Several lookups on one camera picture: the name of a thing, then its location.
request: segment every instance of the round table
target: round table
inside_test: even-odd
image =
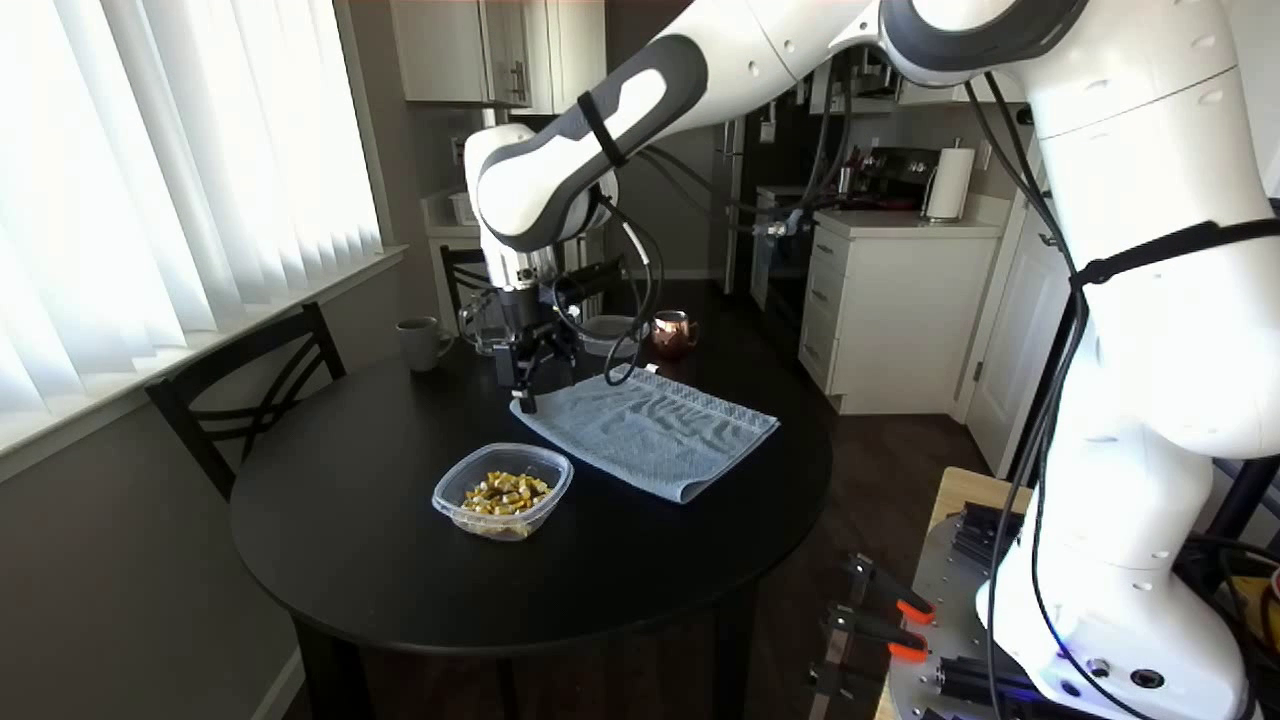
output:
[[[717,718],[739,718],[753,588],[820,515],[826,411],[730,311],[660,372],[770,411],[779,432],[683,510],[574,464],[522,546],[464,538],[429,505],[471,448],[538,445],[467,350],[424,378],[398,360],[356,372],[270,429],[236,479],[233,538],[294,620],[315,718],[367,718],[356,648],[510,662],[694,607],[718,607]]]

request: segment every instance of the clear plastic bowl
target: clear plastic bowl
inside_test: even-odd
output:
[[[515,471],[515,478],[526,471],[546,485],[546,495],[538,495],[526,514],[515,514],[515,515],[467,514],[464,500],[488,471]],[[570,485],[570,459],[553,448],[485,445],[439,478],[430,492],[430,510],[471,538],[522,540],[553,515],[567,485]]]
[[[634,356],[634,338],[631,338],[631,315],[591,315],[584,322],[578,343],[589,356],[609,356],[610,343],[618,341],[614,356]]]

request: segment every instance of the chair backrest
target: chair backrest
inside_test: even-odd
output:
[[[459,322],[488,294],[485,253],[478,247],[448,247],[448,245],[439,245],[439,270],[444,270],[444,282],[448,282],[453,322]]]
[[[281,360],[264,390],[246,406],[233,410],[205,410],[199,396],[241,369],[254,360]],[[236,490],[236,464],[254,448],[261,432],[267,432],[284,411],[300,406],[300,393],[313,386],[315,372],[328,381],[345,378],[345,360],[328,338],[328,323],[315,303],[294,309],[206,356],[194,363],[162,378],[149,390],[160,418],[172,432],[188,445],[205,478],[215,485],[220,495]]]
[[[1256,458],[1256,459],[1244,459],[1241,470],[1222,470],[1215,459],[1215,471],[1227,478],[1230,490],[1215,505],[1215,515],[1204,528],[1204,538],[1241,540],[1241,534],[1248,528],[1253,514],[1267,500],[1267,490],[1280,478],[1280,458]]]

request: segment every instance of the window blinds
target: window blinds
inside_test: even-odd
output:
[[[0,95],[0,451],[379,253],[331,0],[2,0]]]

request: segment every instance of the denim towel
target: denim towel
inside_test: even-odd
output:
[[[652,372],[618,390],[589,378],[534,396],[534,411],[510,399],[510,411],[567,458],[670,505],[698,495],[779,429],[775,418]]]

